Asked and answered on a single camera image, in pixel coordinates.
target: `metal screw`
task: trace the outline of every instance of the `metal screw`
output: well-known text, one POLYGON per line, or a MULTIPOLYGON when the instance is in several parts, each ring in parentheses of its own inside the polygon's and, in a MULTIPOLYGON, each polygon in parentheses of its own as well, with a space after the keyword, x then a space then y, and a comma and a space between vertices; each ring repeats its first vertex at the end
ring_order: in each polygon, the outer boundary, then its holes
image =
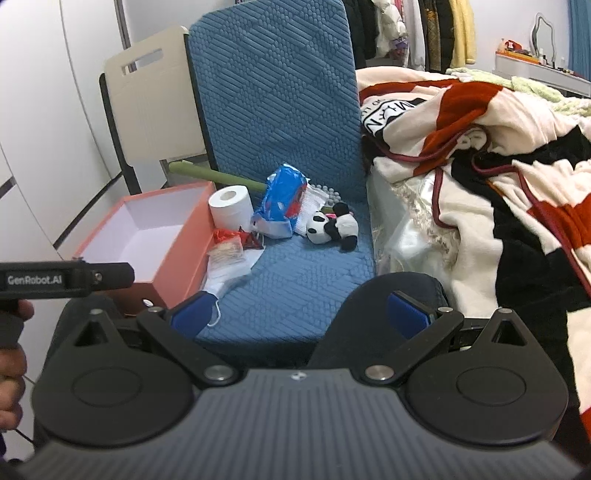
POLYGON ((291 374, 291 379, 296 380, 298 382, 307 378, 307 377, 308 377, 308 374, 306 374, 305 372, 302 372, 302 371, 295 372, 295 373, 291 374))
POLYGON ((216 382, 223 382, 234 374, 234 370, 227 365, 212 365, 205 369, 205 377, 216 382))
POLYGON ((383 382, 394 376, 394 370, 387 365, 372 365, 365 369, 365 376, 370 380, 383 382))

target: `mask ear loop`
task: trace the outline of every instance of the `mask ear loop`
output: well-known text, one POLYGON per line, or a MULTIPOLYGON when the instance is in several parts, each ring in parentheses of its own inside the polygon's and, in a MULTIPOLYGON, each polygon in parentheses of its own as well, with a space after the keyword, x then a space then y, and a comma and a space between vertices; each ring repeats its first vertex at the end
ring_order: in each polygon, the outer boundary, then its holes
POLYGON ((222 312, 220 312, 220 305, 219 305, 219 300, 216 300, 216 310, 217 310, 217 318, 213 321, 207 324, 208 327, 215 327, 219 321, 220 318, 222 318, 222 312))

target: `curtain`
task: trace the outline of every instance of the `curtain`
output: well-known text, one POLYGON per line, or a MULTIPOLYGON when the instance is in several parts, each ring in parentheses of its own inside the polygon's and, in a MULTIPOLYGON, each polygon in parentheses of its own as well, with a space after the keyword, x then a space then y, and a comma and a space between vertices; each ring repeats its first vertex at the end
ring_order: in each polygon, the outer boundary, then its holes
POLYGON ((591 80, 591 0, 569 0, 569 68, 591 80))

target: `chair backrest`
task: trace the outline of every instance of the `chair backrest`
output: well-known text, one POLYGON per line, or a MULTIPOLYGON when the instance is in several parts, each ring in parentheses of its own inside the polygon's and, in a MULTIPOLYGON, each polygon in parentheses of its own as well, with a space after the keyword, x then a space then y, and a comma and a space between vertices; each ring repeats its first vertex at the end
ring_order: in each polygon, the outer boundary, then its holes
POLYGON ((187 33, 184 27, 170 27, 105 63, 116 133, 129 165, 206 151, 187 59, 187 33))
POLYGON ((189 51, 212 166, 264 181, 289 163, 344 199, 365 199, 340 0, 256 0, 208 13, 191 26, 189 51))

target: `stuffed panda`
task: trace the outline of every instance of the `stuffed panda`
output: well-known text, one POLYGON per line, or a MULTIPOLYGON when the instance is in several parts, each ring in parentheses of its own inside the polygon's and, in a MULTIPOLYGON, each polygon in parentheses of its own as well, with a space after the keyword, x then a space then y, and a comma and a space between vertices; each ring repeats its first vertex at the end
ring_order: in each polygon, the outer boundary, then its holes
POLYGON ((351 215, 349 206, 339 202, 333 206, 336 215, 336 229, 340 235, 340 247, 345 252, 352 252, 357 247, 357 236, 359 235, 359 224, 351 215))
POLYGON ((325 230, 328 226, 329 231, 336 230, 336 221, 329 219, 324 213, 316 212, 306 224, 306 235, 310 242, 316 245, 322 245, 330 242, 333 238, 325 230))
POLYGON ((340 242, 341 249, 351 252, 357 247, 357 235, 359 225, 351 215, 349 207, 345 203, 337 203, 333 210, 336 219, 328 218, 322 212, 316 212, 306 224, 306 235, 316 245, 330 242, 340 242))

